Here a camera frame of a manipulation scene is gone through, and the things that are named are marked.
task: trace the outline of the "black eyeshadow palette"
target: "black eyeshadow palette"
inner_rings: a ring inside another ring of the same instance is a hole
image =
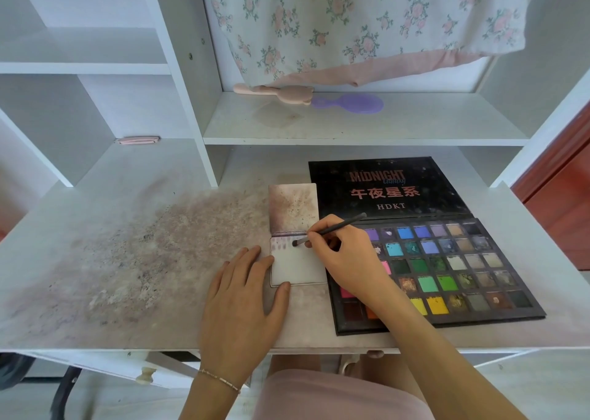
[[[316,162],[310,163],[310,170],[317,184],[320,216],[367,212],[371,220],[356,226],[369,235],[383,271],[435,327],[545,317],[518,273],[431,158]],[[361,174],[364,170],[373,173]],[[387,182],[354,180],[357,173],[360,178],[383,177]],[[387,196],[385,201],[370,196],[398,192],[405,196],[391,196],[399,201],[395,203],[387,202]],[[326,202],[322,195],[326,198],[327,193],[332,197]],[[340,203],[334,194],[339,195]],[[370,203],[359,204],[365,197]],[[378,208],[377,204],[392,208]],[[328,288],[337,335],[387,331],[370,308],[329,274]]]

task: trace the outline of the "floral curtain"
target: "floral curtain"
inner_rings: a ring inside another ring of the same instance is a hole
[[[525,46],[528,0],[211,0],[250,85],[361,85]]]

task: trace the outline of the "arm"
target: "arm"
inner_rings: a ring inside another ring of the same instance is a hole
[[[525,420],[488,380],[461,356],[416,310],[408,297],[383,272],[364,230],[346,226],[326,236],[337,237],[340,249],[330,249],[315,233],[342,221],[335,215],[320,220],[308,232],[318,257],[344,289],[369,306],[395,337],[399,350],[437,420]]]
[[[262,308],[262,283],[273,264],[269,255],[257,263],[260,246],[243,248],[217,272],[207,293],[199,332],[201,369],[240,389],[273,346],[289,306],[289,283],[274,295],[268,315]],[[238,392],[198,373],[179,420],[222,420]]]

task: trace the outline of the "bracelet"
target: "bracelet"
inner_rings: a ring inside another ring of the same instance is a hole
[[[240,390],[240,389],[238,389],[237,387],[235,387],[235,386],[234,386],[232,383],[230,383],[230,382],[229,382],[228,380],[226,380],[225,378],[222,378],[222,377],[220,377],[220,376],[217,376],[217,375],[213,375],[211,372],[207,372],[207,371],[206,371],[206,370],[204,370],[204,369],[199,369],[199,372],[197,372],[197,373],[204,373],[205,375],[208,375],[208,376],[210,376],[211,378],[215,378],[216,380],[219,380],[219,381],[221,381],[223,384],[225,384],[225,385],[227,385],[227,386],[231,387],[233,390],[235,390],[235,391],[238,393],[238,395],[239,395],[239,394],[240,394],[240,392],[241,392],[241,390]]]

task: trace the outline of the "drawer knob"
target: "drawer knob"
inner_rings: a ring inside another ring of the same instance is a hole
[[[153,383],[153,378],[151,376],[154,372],[156,372],[156,369],[142,367],[142,374],[135,379],[135,382],[141,385],[149,385]]]

